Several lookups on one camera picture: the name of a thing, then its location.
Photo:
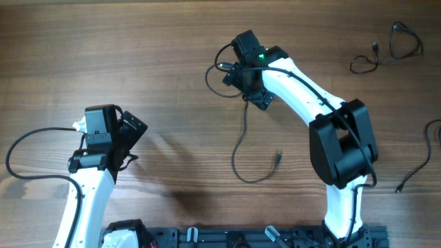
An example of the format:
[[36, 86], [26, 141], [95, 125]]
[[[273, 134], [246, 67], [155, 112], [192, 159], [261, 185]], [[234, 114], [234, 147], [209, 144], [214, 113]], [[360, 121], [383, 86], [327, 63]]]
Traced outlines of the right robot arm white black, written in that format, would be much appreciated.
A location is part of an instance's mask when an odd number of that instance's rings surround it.
[[363, 237], [362, 191], [377, 184], [373, 163], [378, 149], [369, 112], [359, 99], [345, 101], [306, 76], [282, 48], [265, 48], [252, 30], [228, 47], [235, 63], [214, 61], [246, 103], [266, 110], [274, 97], [283, 100], [309, 129], [311, 165], [327, 186], [325, 233], [335, 246], [349, 247]]

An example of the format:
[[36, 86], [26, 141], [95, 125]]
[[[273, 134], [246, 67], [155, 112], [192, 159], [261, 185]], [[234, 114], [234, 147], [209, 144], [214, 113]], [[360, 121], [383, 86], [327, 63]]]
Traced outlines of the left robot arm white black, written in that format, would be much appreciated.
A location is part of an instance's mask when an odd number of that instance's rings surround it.
[[124, 170], [130, 150], [148, 129], [147, 124], [117, 105], [85, 108], [75, 128], [85, 133], [85, 148], [68, 160], [68, 201], [54, 247], [98, 247], [104, 211]]

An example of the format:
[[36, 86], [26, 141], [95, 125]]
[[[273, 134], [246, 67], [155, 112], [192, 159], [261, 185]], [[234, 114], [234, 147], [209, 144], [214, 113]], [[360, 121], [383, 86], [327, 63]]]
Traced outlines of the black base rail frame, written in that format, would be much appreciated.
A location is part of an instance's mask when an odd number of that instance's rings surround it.
[[228, 248], [228, 247], [325, 247], [322, 234], [315, 229], [277, 228], [279, 241], [272, 241], [263, 228], [198, 228], [197, 234], [190, 234], [187, 229], [171, 227], [149, 228], [154, 238], [152, 247], [171, 248]]

